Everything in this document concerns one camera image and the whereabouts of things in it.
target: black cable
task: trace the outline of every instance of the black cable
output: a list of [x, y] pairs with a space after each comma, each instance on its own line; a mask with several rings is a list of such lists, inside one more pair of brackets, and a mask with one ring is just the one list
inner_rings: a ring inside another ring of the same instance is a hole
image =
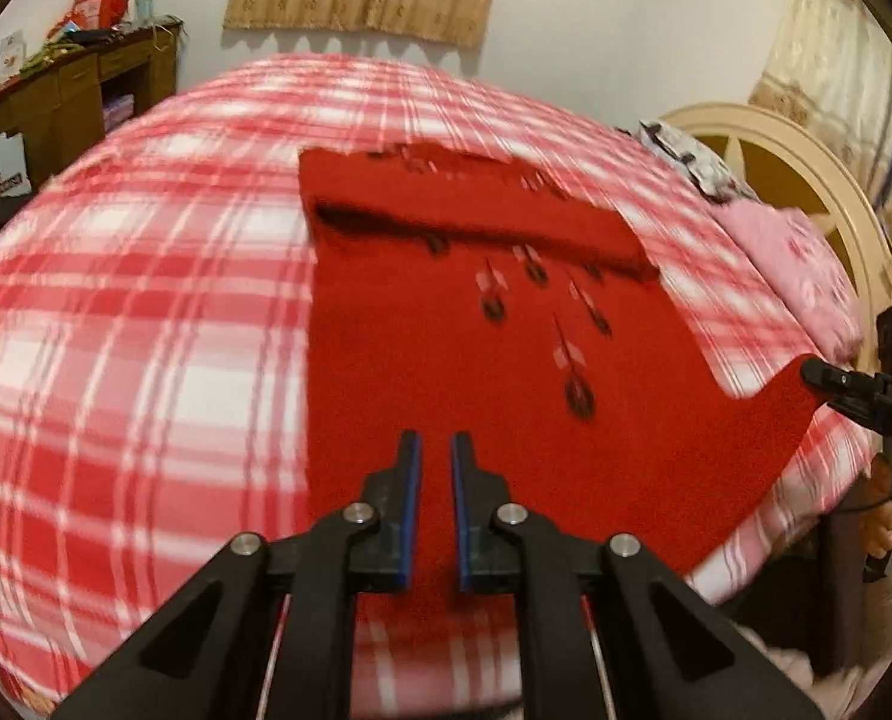
[[831, 517], [833, 514], [862, 514], [862, 512], [871, 512], [873, 509], [879, 509], [882, 504], [886, 503], [892, 503], [892, 494], [875, 503], [866, 504], [865, 506], [850, 506], [846, 509], [833, 509], [828, 515]]

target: pink pillow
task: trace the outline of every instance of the pink pillow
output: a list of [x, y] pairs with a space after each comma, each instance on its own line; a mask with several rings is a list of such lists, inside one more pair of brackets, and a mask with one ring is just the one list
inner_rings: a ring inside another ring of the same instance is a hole
[[735, 199], [708, 209], [829, 362], [862, 346], [860, 300], [822, 234], [798, 208]]

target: red and white plaid fabric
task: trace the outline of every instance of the red and white plaid fabric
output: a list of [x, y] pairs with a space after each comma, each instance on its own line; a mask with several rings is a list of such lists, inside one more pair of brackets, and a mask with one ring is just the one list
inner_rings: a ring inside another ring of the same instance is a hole
[[[122, 127], [0, 235], [0, 665], [30, 688], [74, 688], [234, 533], [310, 525], [315, 258], [297, 156], [420, 138], [518, 154], [619, 210], [732, 394], [814, 351], [705, 201], [621, 133], [410, 65], [289, 55], [224, 74]], [[694, 586], [711, 600], [743, 586], [870, 454], [864, 431], [821, 410]], [[515, 635], [486, 619], [423, 652], [382, 623], [358, 631], [359, 713], [518, 691]]]

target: clutter on desk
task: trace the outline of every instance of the clutter on desk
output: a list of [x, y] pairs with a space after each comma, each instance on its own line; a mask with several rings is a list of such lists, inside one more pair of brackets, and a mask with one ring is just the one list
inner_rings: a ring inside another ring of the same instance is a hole
[[79, 29], [110, 29], [116, 26], [126, 14], [129, 0], [74, 0], [63, 18], [49, 31], [47, 40], [59, 33]]
[[102, 104], [102, 122], [106, 132], [110, 133], [116, 127], [132, 119], [136, 109], [135, 95], [122, 95], [113, 98], [108, 103]]
[[133, 0], [135, 13], [133, 23], [140, 26], [148, 26], [153, 23], [152, 0]]
[[25, 61], [19, 74], [8, 79], [5, 85], [9, 85], [11, 82], [19, 79], [28, 79], [30, 76], [39, 73], [39, 71], [46, 69], [61, 57], [78, 52], [78, 50], [80, 50], [80, 47], [75, 43], [46, 43], [44, 47]]
[[109, 29], [78, 29], [65, 35], [66, 43], [75, 43], [77, 46], [91, 46], [95, 43], [103, 43], [116, 37], [116, 30]]

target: hand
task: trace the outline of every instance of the hand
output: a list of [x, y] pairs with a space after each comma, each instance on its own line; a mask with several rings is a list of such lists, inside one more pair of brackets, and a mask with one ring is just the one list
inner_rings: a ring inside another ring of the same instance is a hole
[[[892, 494], [892, 469], [881, 455], [872, 461], [872, 475], [866, 484], [867, 503]], [[892, 551], [892, 501], [886, 501], [877, 509], [862, 514], [860, 519], [862, 548], [872, 557], [885, 557]]]

